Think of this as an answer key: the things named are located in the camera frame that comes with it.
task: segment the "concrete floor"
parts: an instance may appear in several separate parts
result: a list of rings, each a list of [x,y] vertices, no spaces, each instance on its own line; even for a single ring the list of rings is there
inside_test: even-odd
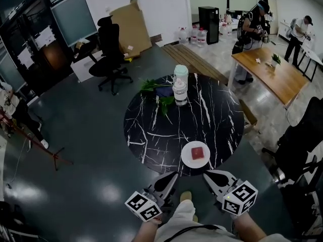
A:
[[[79,84],[75,75],[43,94],[32,107],[44,120],[42,132],[50,150],[65,147],[60,155],[74,165],[59,164],[55,172],[46,154],[37,148],[29,153],[24,149],[12,189],[4,188],[5,201],[20,205],[28,223],[48,241],[131,241],[141,222],[124,202],[158,173],[129,150],[123,133],[124,113],[142,79],[171,74],[175,65],[155,46],[127,66],[134,83],[119,80],[115,97],[110,84],[98,91],[100,78]],[[13,178],[23,142],[17,134],[8,140],[4,183]],[[294,236],[280,191],[246,139],[220,169],[248,179],[259,189],[250,214],[268,234]],[[180,178],[174,203],[178,204],[181,192],[191,190],[200,222],[230,230],[230,217],[213,206],[214,197],[201,184],[201,176]]]

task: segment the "black marble table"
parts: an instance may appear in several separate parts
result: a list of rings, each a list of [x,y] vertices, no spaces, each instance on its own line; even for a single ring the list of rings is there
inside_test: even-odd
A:
[[[156,80],[165,84],[173,75]],[[237,97],[210,77],[189,74],[188,103],[168,106],[163,116],[157,96],[136,94],[125,114],[124,134],[128,147],[138,160],[159,173],[177,171],[199,175],[215,169],[236,150],[244,128],[244,115]],[[210,161],[202,168],[189,168],[181,160],[182,148],[191,141],[204,142]]]

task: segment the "white shirt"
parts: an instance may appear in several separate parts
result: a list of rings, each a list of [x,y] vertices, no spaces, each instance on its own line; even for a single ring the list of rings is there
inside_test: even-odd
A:
[[[19,104],[19,98],[16,95],[13,95],[9,105],[6,105],[6,101],[9,97],[9,93],[12,91],[12,86],[8,83],[0,82],[2,88],[0,88],[0,106],[4,109],[7,115],[12,116]]]
[[[292,31],[292,35],[300,42],[304,42],[305,36],[296,31],[296,25],[301,28],[302,32],[307,32],[308,25],[305,24],[304,19],[297,19]]]

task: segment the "strap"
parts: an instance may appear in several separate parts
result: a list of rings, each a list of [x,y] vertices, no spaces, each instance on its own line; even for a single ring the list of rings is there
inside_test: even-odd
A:
[[[219,229],[217,226],[213,226],[213,225],[201,225],[201,226],[193,226],[193,227],[187,227],[187,228],[183,228],[182,230],[178,231],[174,236],[170,237],[169,239],[165,240],[165,242],[170,242],[172,241],[174,238],[178,237],[179,235],[188,232],[192,229],[196,229],[196,228],[206,228],[209,230],[217,230]]]

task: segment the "black chair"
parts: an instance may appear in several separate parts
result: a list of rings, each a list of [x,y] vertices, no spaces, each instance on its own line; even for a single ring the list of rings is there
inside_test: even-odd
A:
[[[317,166],[316,156],[313,162],[306,164],[306,161],[308,152],[312,152],[322,140],[323,102],[313,97],[300,123],[295,127],[289,126],[279,139],[277,152],[274,153],[266,148],[263,148],[262,152],[275,158],[277,165],[270,168],[270,172],[277,179],[282,182],[288,179],[296,181],[309,167]]]
[[[94,57],[91,59],[95,62],[89,73],[96,77],[106,77],[106,79],[99,84],[99,91],[102,90],[102,85],[111,81],[111,92],[114,92],[114,85],[116,79],[129,79],[133,82],[131,77],[124,76],[128,72],[127,68],[119,69],[121,63],[125,63],[124,55],[119,50],[119,25],[112,24],[111,16],[102,18],[98,21],[98,30],[100,47],[102,49],[103,58],[97,61]]]
[[[320,204],[323,200],[323,163],[320,161],[317,165],[309,167],[307,171],[317,170],[308,184],[304,175],[292,185],[281,188],[287,210],[291,216],[293,225],[297,230],[300,239],[321,239],[323,233],[319,235],[303,235],[315,223],[318,215],[321,215]],[[316,192],[319,205],[315,204],[311,193]]]

